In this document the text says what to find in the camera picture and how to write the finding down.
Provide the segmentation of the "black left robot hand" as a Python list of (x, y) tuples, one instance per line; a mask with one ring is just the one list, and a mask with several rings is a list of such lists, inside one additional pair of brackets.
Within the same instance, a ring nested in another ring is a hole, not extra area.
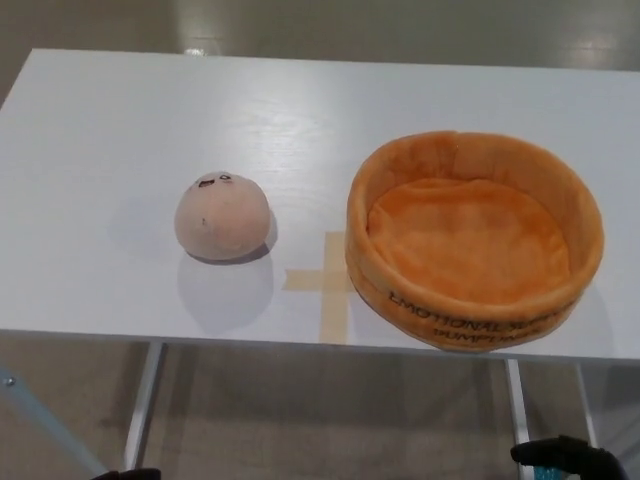
[(157, 468), (136, 468), (126, 471), (109, 471), (93, 480), (161, 480), (162, 473)]

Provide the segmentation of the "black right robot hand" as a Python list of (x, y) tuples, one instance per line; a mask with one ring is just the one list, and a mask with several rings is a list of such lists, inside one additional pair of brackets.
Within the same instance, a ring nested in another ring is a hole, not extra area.
[(592, 479), (601, 470), (595, 449), (563, 435), (519, 443), (510, 454), (519, 465), (532, 467), (535, 479), (563, 479), (565, 474)]

